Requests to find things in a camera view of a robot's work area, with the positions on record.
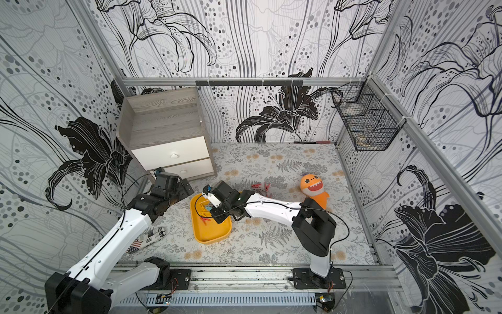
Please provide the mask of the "yellow plastic storage tray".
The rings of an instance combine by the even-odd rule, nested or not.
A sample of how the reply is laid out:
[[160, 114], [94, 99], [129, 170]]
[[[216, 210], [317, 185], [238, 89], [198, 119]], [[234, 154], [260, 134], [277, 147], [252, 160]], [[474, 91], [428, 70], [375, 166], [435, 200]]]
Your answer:
[[[217, 224], [210, 215], [212, 204], [202, 194], [196, 194], [190, 202], [190, 213], [192, 217], [193, 235], [197, 242], [205, 245], [219, 242], [226, 239], [232, 230], [232, 222], [227, 218], [222, 224]], [[207, 225], [201, 217], [209, 218]]]

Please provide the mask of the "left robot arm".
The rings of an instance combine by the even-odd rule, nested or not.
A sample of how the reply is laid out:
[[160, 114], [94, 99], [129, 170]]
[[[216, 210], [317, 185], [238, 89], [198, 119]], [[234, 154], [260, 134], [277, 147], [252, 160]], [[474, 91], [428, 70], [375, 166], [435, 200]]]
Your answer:
[[193, 194], [187, 179], [158, 173], [147, 194], [129, 203], [107, 235], [65, 273], [53, 273], [44, 284], [49, 313], [108, 313], [145, 287], [175, 289], [170, 264], [151, 257], [116, 279], [109, 274], [133, 242], [172, 205]]

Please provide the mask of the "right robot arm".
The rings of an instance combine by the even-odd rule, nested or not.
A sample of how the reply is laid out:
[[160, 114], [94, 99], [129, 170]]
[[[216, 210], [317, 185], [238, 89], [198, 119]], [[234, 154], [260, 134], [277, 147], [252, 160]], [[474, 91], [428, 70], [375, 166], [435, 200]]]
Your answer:
[[228, 217], [264, 218], [289, 226], [303, 248], [311, 254], [310, 270], [321, 278], [328, 277], [330, 247], [335, 236], [336, 222], [311, 198], [288, 202], [267, 198], [251, 190], [241, 192], [220, 181], [203, 188], [203, 196], [212, 204], [210, 217], [218, 224]]

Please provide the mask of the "red clothespin far pair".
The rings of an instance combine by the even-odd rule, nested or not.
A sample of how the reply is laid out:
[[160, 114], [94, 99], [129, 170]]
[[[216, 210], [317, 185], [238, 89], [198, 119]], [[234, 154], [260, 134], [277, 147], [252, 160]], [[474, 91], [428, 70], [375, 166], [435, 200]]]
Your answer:
[[251, 185], [253, 190], [265, 191], [268, 192], [271, 184], [270, 183], [254, 183]]

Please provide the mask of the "newspaper print pouch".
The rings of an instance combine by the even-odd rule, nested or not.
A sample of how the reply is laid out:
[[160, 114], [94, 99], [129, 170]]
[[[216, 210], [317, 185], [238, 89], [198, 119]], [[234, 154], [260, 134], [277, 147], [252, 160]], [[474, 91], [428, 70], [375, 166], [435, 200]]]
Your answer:
[[141, 249], [144, 249], [156, 242], [159, 242], [166, 236], [166, 229], [164, 227], [154, 227], [149, 230], [144, 231], [140, 236], [133, 241], [126, 251], [127, 254], [138, 253]]

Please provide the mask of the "grey wooden drawer cabinet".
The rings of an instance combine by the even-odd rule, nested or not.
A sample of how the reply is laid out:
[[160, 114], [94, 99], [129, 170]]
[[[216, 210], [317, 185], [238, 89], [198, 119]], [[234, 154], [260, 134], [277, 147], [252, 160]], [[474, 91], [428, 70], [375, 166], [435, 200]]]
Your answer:
[[124, 98], [117, 137], [144, 171], [161, 167], [188, 180], [216, 175], [195, 87]]

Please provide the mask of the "orange shark plush toy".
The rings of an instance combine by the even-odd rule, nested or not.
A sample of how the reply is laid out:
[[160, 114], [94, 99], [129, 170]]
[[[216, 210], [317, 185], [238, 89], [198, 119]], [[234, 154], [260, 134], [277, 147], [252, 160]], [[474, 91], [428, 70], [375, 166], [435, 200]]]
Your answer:
[[304, 175], [299, 183], [300, 190], [313, 199], [322, 209], [327, 209], [329, 194], [324, 190], [324, 183], [317, 175]]

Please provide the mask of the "black red marker pen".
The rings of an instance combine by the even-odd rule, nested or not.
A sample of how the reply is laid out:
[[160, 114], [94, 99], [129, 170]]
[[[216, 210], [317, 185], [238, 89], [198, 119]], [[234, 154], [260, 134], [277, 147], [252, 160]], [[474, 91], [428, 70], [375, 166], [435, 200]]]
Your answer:
[[294, 144], [299, 145], [330, 145], [331, 141], [294, 141]]

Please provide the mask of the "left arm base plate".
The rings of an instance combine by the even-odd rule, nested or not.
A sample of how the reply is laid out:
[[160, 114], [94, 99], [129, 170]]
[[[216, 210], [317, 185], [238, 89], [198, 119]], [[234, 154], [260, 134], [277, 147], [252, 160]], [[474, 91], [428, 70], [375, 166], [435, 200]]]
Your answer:
[[169, 269], [159, 273], [155, 288], [158, 290], [188, 290], [192, 271], [190, 269]]

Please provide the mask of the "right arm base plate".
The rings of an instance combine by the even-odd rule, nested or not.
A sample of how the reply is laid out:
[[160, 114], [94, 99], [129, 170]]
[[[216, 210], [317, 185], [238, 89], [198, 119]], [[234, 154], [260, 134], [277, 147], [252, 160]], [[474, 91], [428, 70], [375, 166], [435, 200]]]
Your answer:
[[342, 269], [333, 267], [329, 269], [326, 277], [316, 275], [309, 268], [294, 268], [292, 270], [292, 281], [297, 290], [333, 290], [346, 289], [347, 287]]

